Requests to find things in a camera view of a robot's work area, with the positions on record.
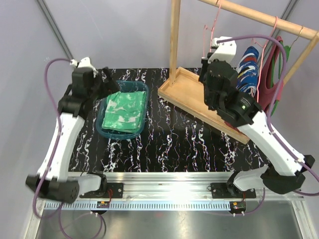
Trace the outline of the green tie-dye trousers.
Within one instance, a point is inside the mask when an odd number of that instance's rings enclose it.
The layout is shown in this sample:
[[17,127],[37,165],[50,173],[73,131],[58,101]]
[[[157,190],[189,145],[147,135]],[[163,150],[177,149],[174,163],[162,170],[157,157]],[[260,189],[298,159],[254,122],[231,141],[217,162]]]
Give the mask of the green tie-dye trousers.
[[116,92],[106,99],[102,129],[135,133],[141,126],[147,93]]

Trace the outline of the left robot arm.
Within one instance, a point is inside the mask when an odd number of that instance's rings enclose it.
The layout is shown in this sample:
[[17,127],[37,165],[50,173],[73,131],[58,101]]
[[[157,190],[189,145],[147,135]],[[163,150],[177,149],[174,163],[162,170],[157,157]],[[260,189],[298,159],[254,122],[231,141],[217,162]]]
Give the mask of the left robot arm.
[[97,100],[120,90],[111,71],[104,67],[94,72],[90,67],[77,67],[57,106],[56,128],[47,155],[36,175],[28,175],[26,186],[38,198],[73,203],[79,196],[92,193],[106,196],[108,185],[102,172],[70,177],[69,162],[78,134]]

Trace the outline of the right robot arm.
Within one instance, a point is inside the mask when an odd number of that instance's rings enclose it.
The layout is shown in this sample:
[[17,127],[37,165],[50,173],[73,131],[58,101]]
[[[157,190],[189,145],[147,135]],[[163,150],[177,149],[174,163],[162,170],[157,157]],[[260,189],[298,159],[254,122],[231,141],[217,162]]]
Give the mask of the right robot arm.
[[199,81],[204,86],[204,103],[223,121],[248,136],[268,158],[269,164],[251,171],[236,171],[226,183],[227,194],[238,197],[243,191],[268,188],[277,194],[299,192],[304,172],[315,159],[295,150],[269,123],[269,116],[254,97],[231,85],[236,71],[226,62],[201,59]]

